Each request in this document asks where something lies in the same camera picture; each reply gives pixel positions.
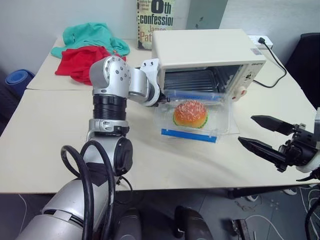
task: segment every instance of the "green cloth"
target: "green cloth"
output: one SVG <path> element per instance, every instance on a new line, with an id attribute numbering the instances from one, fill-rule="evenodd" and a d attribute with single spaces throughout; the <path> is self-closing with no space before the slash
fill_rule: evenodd
<path id="1" fill-rule="evenodd" d="M 105 23 L 89 22 L 67 27 L 63 32 L 65 47 L 54 47 L 51 54 L 62 58 L 67 49 L 78 49 L 84 46 L 103 46 L 110 54 L 125 56 L 129 54 L 129 46 L 119 38 L 113 37 Z"/>

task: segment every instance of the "power strip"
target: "power strip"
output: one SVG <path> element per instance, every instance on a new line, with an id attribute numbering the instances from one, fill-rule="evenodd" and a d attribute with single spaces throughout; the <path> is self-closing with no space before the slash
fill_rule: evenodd
<path id="1" fill-rule="evenodd" d="M 261 44 L 258 42 L 259 38 L 264 38 L 265 39 L 265 44 L 272 49 L 273 43 L 272 41 L 267 37 L 263 35 L 248 35 L 248 37 L 251 39 L 251 41 L 256 45 L 258 49 L 267 49 L 265 45 Z"/>

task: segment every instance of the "book cover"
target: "book cover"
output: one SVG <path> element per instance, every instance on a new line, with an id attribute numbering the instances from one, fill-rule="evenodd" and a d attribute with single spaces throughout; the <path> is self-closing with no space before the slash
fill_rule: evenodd
<path id="1" fill-rule="evenodd" d="M 172 30 L 176 0 L 137 0 L 139 49 L 152 49 L 153 31 Z"/>

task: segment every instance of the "black cable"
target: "black cable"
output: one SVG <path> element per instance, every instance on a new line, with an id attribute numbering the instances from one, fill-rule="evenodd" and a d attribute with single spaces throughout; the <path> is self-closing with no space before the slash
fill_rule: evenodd
<path id="1" fill-rule="evenodd" d="M 110 234 L 113 211 L 114 211 L 114 198 L 115 198 L 115 191 L 116 191 L 115 190 L 116 184 L 115 184 L 115 177 L 114 177 L 115 175 L 114 175 L 114 171 L 113 171 L 109 156 L 106 153 L 104 147 L 99 142 L 94 140 L 87 141 L 82 147 L 80 154 L 84 156 L 89 146 L 95 146 L 95 148 L 100 153 L 105 166 L 106 174 L 107 174 L 106 177 L 108 182 L 108 203 L 107 203 L 107 210 L 106 210 L 106 215 L 105 215 L 103 229 L 102 229 L 102 235 L 100 239 L 108 240 L 108 237 Z"/>
<path id="2" fill-rule="evenodd" d="M 67 152 L 73 157 L 79 172 L 77 172 L 69 163 L 67 158 Z M 83 231 L 82 240 L 91 240 L 94 232 L 94 190 L 92 187 L 92 181 L 88 167 L 79 154 L 79 152 L 72 146 L 65 145 L 60 151 L 62 161 L 64 165 L 75 175 L 79 175 L 84 193 L 84 216 L 83 216 Z"/>
<path id="3" fill-rule="evenodd" d="M 304 221 L 304 230 L 307 240 L 311 240 L 310 238 L 310 231 L 309 231 L 309 222 L 311 219 L 311 215 L 314 213 L 316 208 L 320 206 L 320 198 L 312 205 L 312 207 L 309 209 L 308 213 L 306 214 L 305 221 Z"/>
<path id="4" fill-rule="evenodd" d="M 128 199 L 127 201 L 115 200 L 115 202 L 116 202 L 117 204 L 120 204 L 120 205 L 127 205 L 127 204 L 131 203 L 131 201 L 132 201 L 134 190 L 133 190 L 133 188 L 132 188 L 131 183 L 129 182 L 129 180 L 126 179 L 124 176 L 120 176 L 120 177 L 119 177 L 119 180 L 118 180 L 118 182 L 117 182 L 116 184 L 119 185 L 119 184 L 120 184 L 120 180 L 122 180 L 122 179 L 129 185 L 129 188 L 130 188 L 129 199 Z"/>
<path id="5" fill-rule="evenodd" d="M 269 50 L 269 52 L 271 53 L 273 59 L 274 59 L 274 60 L 276 61 L 276 63 L 280 66 L 280 68 L 282 68 L 283 71 L 284 71 L 284 75 L 282 75 L 281 77 L 279 77 L 278 80 L 275 81 L 275 83 L 274 83 L 273 85 L 271 85 L 271 86 L 264 85 L 263 83 L 261 83 L 261 82 L 259 82 L 259 81 L 257 81 L 257 80 L 253 80 L 253 82 L 255 82 L 256 84 L 259 84 L 260 86 L 263 86 L 263 87 L 268 88 L 268 89 L 272 89 L 275 85 L 278 84 L 278 82 L 279 82 L 282 78 L 284 78 L 284 77 L 287 75 L 287 70 L 286 70 L 286 68 L 284 68 L 284 67 L 280 64 L 280 62 L 278 62 L 278 60 L 277 60 L 277 58 L 275 57 L 275 55 L 273 54 L 273 52 L 271 51 L 271 49 L 270 49 L 270 48 L 268 47 L 268 45 L 266 44 L 264 38 L 260 37 L 260 39 L 259 39 L 258 42 L 261 43 L 261 44 L 263 44 L 264 46 L 266 46 L 266 48 L 267 48 L 267 49 Z"/>

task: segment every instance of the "white toaster oven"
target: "white toaster oven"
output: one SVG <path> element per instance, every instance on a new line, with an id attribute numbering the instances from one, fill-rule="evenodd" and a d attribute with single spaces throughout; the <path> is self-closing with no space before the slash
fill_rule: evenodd
<path id="1" fill-rule="evenodd" d="M 265 56 L 241 29 L 163 30 L 152 35 L 162 91 L 224 93 L 244 96 Z"/>

